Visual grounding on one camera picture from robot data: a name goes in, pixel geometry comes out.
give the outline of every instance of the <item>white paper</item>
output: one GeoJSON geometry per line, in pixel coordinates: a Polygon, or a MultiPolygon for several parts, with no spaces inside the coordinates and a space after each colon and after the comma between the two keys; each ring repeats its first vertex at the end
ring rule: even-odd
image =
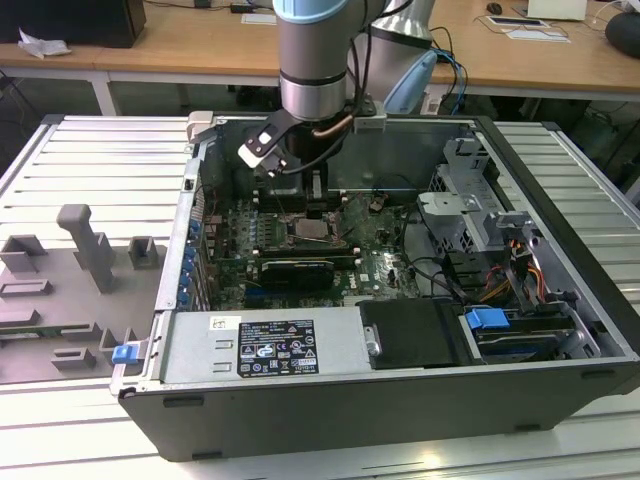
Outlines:
{"type": "Polygon", "coordinates": [[[242,23],[254,25],[275,25],[276,16],[265,13],[245,13],[242,15],[242,23]]]}
{"type": "Polygon", "coordinates": [[[536,40],[538,42],[561,42],[571,43],[564,33],[561,32],[549,32],[542,30],[503,30],[509,38],[512,40],[536,40]]]}
{"type": "Polygon", "coordinates": [[[20,38],[18,47],[34,57],[38,57],[40,60],[43,60],[45,55],[66,55],[71,53],[71,50],[63,40],[40,40],[27,35],[22,30],[20,30],[20,38]]]}

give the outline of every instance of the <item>blue handle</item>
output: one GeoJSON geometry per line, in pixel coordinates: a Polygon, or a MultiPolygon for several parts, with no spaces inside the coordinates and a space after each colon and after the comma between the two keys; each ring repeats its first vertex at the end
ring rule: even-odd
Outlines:
{"type": "Polygon", "coordinates": [[[422,98],[431,81],[438,55],[429,50],[404,74],[384,101],[388,113],[410,113],[422,98]]]}

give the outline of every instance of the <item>wire bundle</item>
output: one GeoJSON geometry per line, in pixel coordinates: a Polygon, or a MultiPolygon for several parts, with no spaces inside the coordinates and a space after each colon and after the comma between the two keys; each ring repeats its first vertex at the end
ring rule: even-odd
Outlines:
{"type": "Polygon", "coordinates": [[[451,84],[451,88],[447,92],[447,94],[442,99],[442,103],[446,102],[453,91],[458,85],[458,81],[460,83],[460,89],[458,91],[458,98],[456,99],[456,103],[451,110],[451,115],[455,115],[460,110],[462,106],[462,102],[464,101],[464,95],[467,91],[467,84],[469,83],[469,73],[467,72],[466,67],[456,60],[456,54],[453,51],[453,39],[451,38],[451,32],[447,29],[447,27],[435,27],[429,30],[431,33],[437,32],[438,30],[442,30],[447,35],[447,39],[449,40],[449,50],[444,50],[440,47],[436,39],[433,39],[433,43],[436,48],[433,49],[434,52],[438,55],[438,57],[444,59],[451,68],[453,68],[453,83],[451,84]]]}
{"type": "MultiPolygon", "coordinates": [[[[388,17],[391,15],[395,15],[397,13],[400,13],[401,11],[407,9],[409,6],[411,6],[411,4],[413,3],[414,0],[407,0],[404,4],[402,4],[400,7],[396,8],[393,11],[390,12],[386,12],[386,13],[382,13],[380,14],[376,20],[378,18],[384,18],[384,17],[388,17]]],[[[366,91],[367,91],[367,84],[369,81],[369,69],[370,69],[370,65],[371,65],[371,53],[372,53],[372,34],[371,34],[371,25],[367,26],[367,20],[369,17],[369,0],[364,0],[364,15],[363,15],[363,20],[362,20],[362,30],[366,33],[367,35],[367,52],[365,54],[365,61],[364,61],[364,69],[363,69],[363,75],[362,75],[362,82],[360,82],[360,66],[359,66],[359,59],[358,59],[358,53],[356,51],[356,46],[355,46],[355,42],[352,41],[351,42],[351,55],[353,57],[353,64],[354,64],[354,71],[351,72],[349,71],[349,75],[350,77],[353,79],[354,84],[355,84],[355,89],[356,89],[356,95],[355,95],[355,107],[352,113],[350,113],[349,115],[347,115],[346,117],[344,117],[342,120],[338,121],[337,123],[335,123],[333,126],[329,127],[326,130],[314,130],[313,135],[316,138],[328,138],[331,137],[332,135],[334,135],[336,132],[340,132],[342,131],[342,134],[336,139],[336,141],[321,155],[319,155],[315,160],[302,165],[298,168],[293,168],[293,169],[284,169],[284,170],[280,170],[277,173],[281,174],[281,175],[296,175],[298,173],[302,173],[305,172],[319,164],[321,164],[322,162],[326,161],[331,155],[333,155],[342,145],[342,143],[346,140],[347,136],[349,135],[349,129],[351,127],[351,124],[353,123],[353,120],[355,119],[356,115],[360,112],[360,110],[362,109],[362,106],[364,105],[364,100],[365,100],[365,96],[366,96],[366,91]]]]}
{"type": "Polygon", "coordinates": [[[433,51],[438,54],[438,57],[445,59],[451,65],[455,74],[455,78],[451,86],[451,90],[444,97],[443,101],[446,101],[449,98],[449,96],[451,96],[451,93],[455,89],[456,85],[458,83],[460,84],[459,85],[460,88],[458,90],[458,97],[456,98],[456,103],[454,104],[453,109],[451,110],[451,115],[455,115],[458,113],[458,111],[460,110],[460,107],[462,106],[462,102],[464,100],[464,94],[467,90],[467,83],[469,81],[469,75],[467,73],[467,69],[465,68],[464,65],[462,65],[460,62],[458,62],[455,59],[455,57],[453,56],[453,53],[447,52],[446,50],[442,50],[440,48],[434,48],[433,51]]]}
{"type": "Polygon", "coordinates": [[[536,285],[537,285],[538,300],[540,301],[540,303],[544,303],[545,284],[544,284],[544,275],[542,274],[542,271],[537,269],[531,263],[528,265],[527,271],[535,277],[536,285]]]}

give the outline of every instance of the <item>metal slotted surface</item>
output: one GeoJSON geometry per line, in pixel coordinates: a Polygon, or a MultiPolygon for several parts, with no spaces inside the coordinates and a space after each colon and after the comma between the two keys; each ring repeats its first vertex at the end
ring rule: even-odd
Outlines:
{"type": "MultiPolygon", "coordinates": [[[[640,313],[640,213],[563,134],[540,124],[497,124],[547,195],[640,313]]],[[[508,180],[500,185],[525,209],[508,180]]]]}
{"type": "MultiPolygon", "coordinates": [[[[57,130],[100,131],[95,124],[102,122],[110,122],[108,128],[112,132],[118,129],[128,131],[130,126],[139,132],[149,128],[158,132],[164,128],[169,131],[178,126],[184,128],[185,119],[157,120],[156,123],[154,119],[140,117],[117,120],[72,117],[57,130]]],[[[174,154],[163,152],[135,155],[130,152],[91,155],[36,152],[33,156],[38,158],[36,165],[78,165],[85,170],[90,170],[93,165],[174,165],[176,162],[184,163],[187,157],[184,155],[179,160],[174,154]]],[[[567,161],[567,150],[537,157],[532,154],[528,165],[536,162],[539,165],[556,162],[551,165],[570,167],[579,164],[567,161]]],[[[16,178],[23,177],[19,172],[16,178]]],[[[119,177],[105,178],[105,183],[114,178],[119,177]]],[[[123,192],[101,190],[80,194],[75,190],[50,187],[35,194],[15,191],[9,185],[0,200],[10,199],[15,204],[17,199],[21,199],[19,207],[25,210],[18,211],[18,214],[15,211],[9,213],[12,209],[5,208],[3,204],[2,213],[6,217],[2,222],[5,225],[46,223],[54,218],[51,215],[55,213],[56,202],[70,201],[91,205],[95,223],[135,222],[141,215],[145,215],[145,219],[162,222],[162,218],[175,208],[177,190],[154,188],[162,177],[141,178],[144,188],[141,186],[138,190],[123,192]]],[[[559,188],[547,191],[567,215],[580,214],[584,202],[589,203],[589,211],[593,215],[616,214],[620,210],[600,187],[574,187],[571,192],[559,188]]],[[[614,243],[604,232],[600,233],[603,235],[591,237],[590,245],[605,249],[598,252],[601,261],[607,261],[604,259],[606,255],[627,255],[629,260],[640,258],[625,253],[629,252],[628,246],[638,246],[632,236],[611,237],[618,239],[614,243]]],[[[11,391],[0,391],[0,478],[111,479],[122,476],[124,472],[132,478],[144,476],[176,480],[640,477],[640,390],[627,396],[599,399],[548,432],[175,464],[158,456],[153,444],[110,395],[108,383],[109,379],[78,381],[77,388],[66,390],[60,389],[59,383],[40,384],[37,389],[33,385],[14,385],[11,391]]],[[[300,423],[301,435],[313,435],[313,432],[305,430],[304,419],[293,421],[300,423]]]]}
{"type": "Polygon", "coordinates": [[[40,143],[0,198],[0,242],[35,234],[72,247],[60,207],[86,203],[112,246],[151,235],[167,245],[186,161],[186,118],[67,116],[40,143]]]}

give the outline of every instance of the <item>motherboard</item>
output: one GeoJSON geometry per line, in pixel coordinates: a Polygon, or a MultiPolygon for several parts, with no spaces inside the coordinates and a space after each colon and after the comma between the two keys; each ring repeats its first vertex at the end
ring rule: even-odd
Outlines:
{"type": "Polygon", "coordinates": [[[351,306],[418,298],[403,259],[406,207],[380,194],[345,196],[319,218],[261,212],[247,200],[216,205],[206,219],[214,310],[351,306]]]}

